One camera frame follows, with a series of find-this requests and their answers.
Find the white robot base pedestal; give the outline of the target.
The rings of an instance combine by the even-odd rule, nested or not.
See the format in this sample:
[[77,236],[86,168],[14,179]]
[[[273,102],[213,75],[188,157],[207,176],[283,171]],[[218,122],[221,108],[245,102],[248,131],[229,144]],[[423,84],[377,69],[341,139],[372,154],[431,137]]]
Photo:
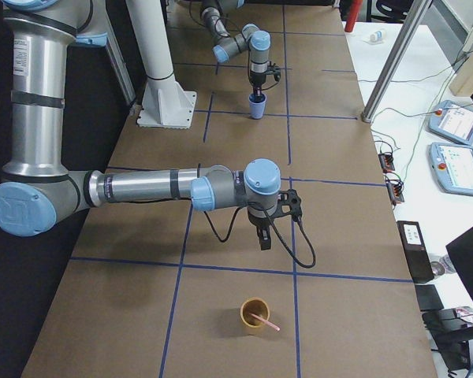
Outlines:
[[160,1],[126,2],[147,84],[137,124],[148,128],[187,129],[197,94],[177,82]]

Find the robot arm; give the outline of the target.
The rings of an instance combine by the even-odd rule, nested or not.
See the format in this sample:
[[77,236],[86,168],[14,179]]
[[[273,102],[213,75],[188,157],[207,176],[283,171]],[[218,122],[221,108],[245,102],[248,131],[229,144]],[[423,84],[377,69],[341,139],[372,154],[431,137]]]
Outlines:
[[[14,236],[0,228],[0,254],[33,254],[70,251],[77,237],[109,244],[123,239],[130,246],[135,221],[132,205],[108,205],[101,225],[82,229],[88,210],[88,192],[84,185],[91,173],[104,168],[115,152],[130,158],[112,176],[129,177],[138,172],[165,172],[169,163],[181,168],[199,165],[209,168],[218,163],[241,168],[245,163],[269,157],[277,137],[272,124],[251,120],[224,120],[216,127],[213,140],[203,143],[201,127],[187,131],[138,128],[135,117],[117,96],[117,85],[110,78],[110,66],[100,53],[69,55],[74,67],[69,70],[69,106],[61,128],[61,160],[73,174],[62,183],[56,200],[73,206],[76,212],[60,220],[51,229],[33,236]],[[11,158],[13,145],[13,106],[9,90],[13,86],[13,33],[5,24],[0,6],[0,166]],[[0,183],[8,176],[0,171]]]
[[255,24],[246,24],[238,34],[231,35],[225,23],[226,15],[244,5],[244,1],[201,1],[200,20],[214,39],[212,48],[218,63],[225,63],[233,57],[248,52],[248,80],[252,87],[251,100],[265,101],[263,85],[266,78],[274,74],[269,59],[271,37]]

